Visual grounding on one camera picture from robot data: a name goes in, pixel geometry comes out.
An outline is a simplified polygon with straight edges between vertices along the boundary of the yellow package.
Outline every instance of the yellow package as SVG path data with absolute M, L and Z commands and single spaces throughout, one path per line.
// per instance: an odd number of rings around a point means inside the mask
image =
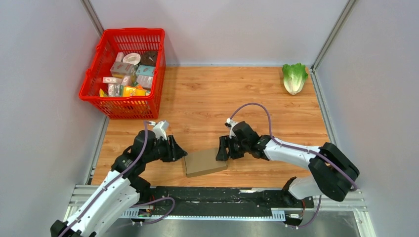
M 106 94 L 106 92 L 104 92 L 102 89 L 99 89 L 99 96 L 100 97 L 108 97 L 108 94 Z
M 120 74 L 112 74 L 112 76 L 115 77 L 115 78 L 120 78 L 120 79 L 124 78 L 124 76 L 120 75 Z
M 135 91 L 137 89 L 135 87 L 126 85 L 124 86 L 124 90 L 122 91 L 122 96 L 123 97 L 130 97 L 130 96 L 134 96 L 135 95 Z
M 147 93 L 147 91 L 146 91 L 146 90 L 143 90 L 143 89 L 138 89 L 138 88 L 137 88 L 137 90 L 135 91 L 135 95 L 142 95 L 142 96 L 144 96 L 144 95 L 146 95 L 146 93 Z

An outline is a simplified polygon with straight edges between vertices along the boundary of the grocery item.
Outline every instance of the grocery item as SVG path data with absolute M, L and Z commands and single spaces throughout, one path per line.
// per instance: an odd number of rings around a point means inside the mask
M 108 94 L 106 94 L 106 92 L 103 91 L 102 89 L 99 89 L 99 96 L 100 97 L 108 97 Z
M 117 54 L 117 57 L 115 58 L 115 62 L 122 62 L 122 59 L 124 58 L 124 53 L 119 52 Z
M 142 55 L 140 64 L 144 66 L 155 67 L 157 62 L 157 56 L 157 51 L 147 51 Z
M 132 86 L 138 89 L 143 89 L 143 87 L 140 84 L 138 84 L 138 82 L 134 82 Z
M 151 89 L 151 86 L 153 85 L 153 77 L 138 75 L 137 83 L 144 89 Z
M 108 84 L 108 96 L 110 97 L 120 96 L 120 88 L 121 88 L 121 85 L 119 84 Z
M 134 65 L 138 65 L 141 61 L 141 55 L 139 55 L 138 53 L 130 53 L 127 54 L 123 60 L 124 63 L 131 63 Z
M 123 85 L 120 86 L 119 88 L 119 96 L 122 96 L 122 94 L 124 93 L 124 87 Z
M 137 75 L 137 77 L 139 75 L 153 77 L 155 69 L 156 67 L 140 65 L 135 74 Z
M 126 75 L 133 75 L 135 66 L 131 63 L 115 62 L 110 71 L 113 77 L 122 79 Z
M 284 74 L 284 86 L 289 94 L 295 95 L 302 90 L 305 81 L 308 78 L 308 73 L 305 71 L 305 65 L 301 63 L 282 66 L 282 73 Z
M 146 90 L 144 89 L 140 89 L 140 88 L 136 88 L 136 87 L 132 87 L 132 86 L 124 86 L 123 92 L 122 92 L 122 96 L 123 97 L 130 97 L 130 96 L 138 96 L 138 95 L 142 95 L 144 96 L 146 94 Z
M 108 84 L 121 84 L 122 79 L 120 78 L 113 78 L 113 77 L 103 77 L 103 83 Z
M 132 85 L 132 76 L 124 76 L 121 85 Z

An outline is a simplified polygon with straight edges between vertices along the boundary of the product box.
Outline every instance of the product box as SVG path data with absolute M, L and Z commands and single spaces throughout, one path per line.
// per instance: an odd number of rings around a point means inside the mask
M 183 158 L 186 167 L 186 177 L 196 177 L 227 169 L 227 162 L 217 161 L 218 148 L 193 152 Z
M 115 58 L 115 62 L 122 62 L 122 59 L 125 57 L 124 53 L 119 52 Z
M 122 80 L 120 78 L 103 77 L 102 82 L 107 84 L 121 84 Z
M 134 74 L 135 66 L 131 63 L 115 62 L 110 71 L 113 77 L 123 79 L 126 75 Z
M 156 67 L 140 65 L 137 69 L 137 72 L 135 72 L 135 74 L 137 75 L 137 77 L 139 75 L 153 77 L 155 69 Z
M 108 84 L 108 96 L 110 97 L 121 96 L 120 88 L 121 88 L 121 85 L 119 84 Z
M 153 77 L 138 75 L 137 83 L 141 85 L 144 89 L 151 89 L 153 85 Z
M 133 81 L 132 81 L 132 77 L 133 76 L 124 76 L 124 78 L 122 79 L 121 85 L 132 85 Z

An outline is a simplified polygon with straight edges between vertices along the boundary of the red plastic basket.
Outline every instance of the red plastic basket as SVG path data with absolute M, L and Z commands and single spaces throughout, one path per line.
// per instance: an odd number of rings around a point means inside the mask
M 96 47 L 96 54 L 86 72 L 79 97 L 89 101 L 111 119 L 157 119 L 165 78 L 166 59 L 163 29 L 124 28 L 108 29 Z M 158 51 L 151 93 L 148 96 L 100 97 L 99 89 L 108 90 L 103 77 L 111 76 L 118 52 L 139 53 Z

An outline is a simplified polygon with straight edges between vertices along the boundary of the teal box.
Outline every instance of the teal box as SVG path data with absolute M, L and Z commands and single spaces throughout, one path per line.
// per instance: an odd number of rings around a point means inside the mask
M 137 76 L 143 75 L 143 76 L 153 77 L 155 69 L 156 67 L 140 65 L 137 71 L 135 72 L 135 74 Z

